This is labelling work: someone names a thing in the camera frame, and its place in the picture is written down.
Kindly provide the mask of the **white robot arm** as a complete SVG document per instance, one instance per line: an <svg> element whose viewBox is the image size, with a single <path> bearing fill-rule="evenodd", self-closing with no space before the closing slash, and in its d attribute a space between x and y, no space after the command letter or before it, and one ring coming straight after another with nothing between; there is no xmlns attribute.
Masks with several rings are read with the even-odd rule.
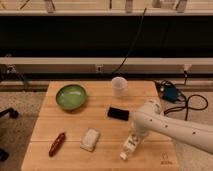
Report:
<svg viewBox="0 0 213 171"><path fill-rule="evenodd" d="M213 126L163 116L156 99L147 100L133 113L132 131L143 136L149 130L213 154Z"/></svg>

